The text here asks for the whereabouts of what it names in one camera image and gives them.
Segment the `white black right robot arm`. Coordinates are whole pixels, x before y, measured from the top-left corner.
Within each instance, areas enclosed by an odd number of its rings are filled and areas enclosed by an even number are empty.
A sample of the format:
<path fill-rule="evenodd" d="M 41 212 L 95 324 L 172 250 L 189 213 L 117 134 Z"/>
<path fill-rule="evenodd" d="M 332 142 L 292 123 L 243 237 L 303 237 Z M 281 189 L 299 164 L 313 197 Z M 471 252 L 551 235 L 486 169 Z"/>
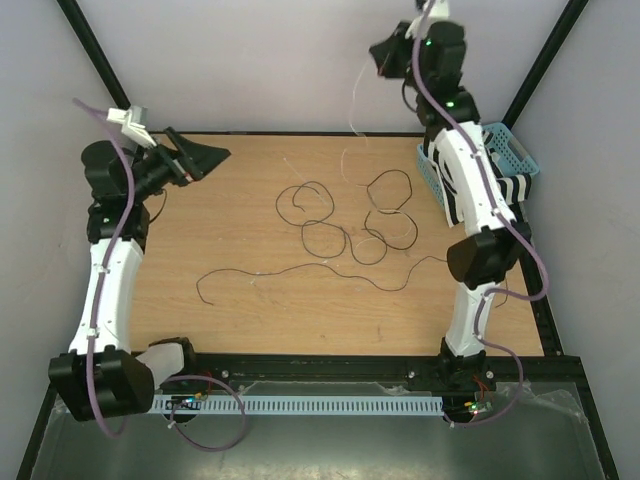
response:
<path fill-rule="evenodd" d="M 410 28 L 400 22 L 369 52 L 379 76 L 402 79 L 416 90 L 417 116 L 425 128 L 423 153 L 439 177 L 446 212 L 464 225 L 464 239 L 446 254 L 458 287 L 437 376 L 450 390 L 471 390 L 488 369 L 484 336 L 491 303 L 522 254 L 530 228 L 517 220 L 502 195 L 474 98 L 461 84 L 463 27 L 437 21 L 424 37 Z"/>

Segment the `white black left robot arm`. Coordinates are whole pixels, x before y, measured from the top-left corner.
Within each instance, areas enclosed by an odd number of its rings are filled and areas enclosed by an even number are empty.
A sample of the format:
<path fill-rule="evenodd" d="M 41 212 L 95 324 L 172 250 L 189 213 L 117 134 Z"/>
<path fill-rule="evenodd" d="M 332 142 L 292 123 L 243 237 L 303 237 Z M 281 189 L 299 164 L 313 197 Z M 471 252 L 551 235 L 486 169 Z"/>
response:
<path fill-rule="evenodd" d="M 87 224 L 91 274 L 76 334 L 48 367 L 52 387 L 79 422 L 145 413 L 162 383 L 188 387 L 200 373 L 185 337 L 156 341 L 139 355 L 130 346 L 135 280 L 152 222 L 146 200 L 168 184 L 186 187 L 204 179 L 231 155 L 172 128 L 164 133 L 168 145 L 153 142 L 131 152 L 102 140 L 81 154 L 93 198 Z"/>

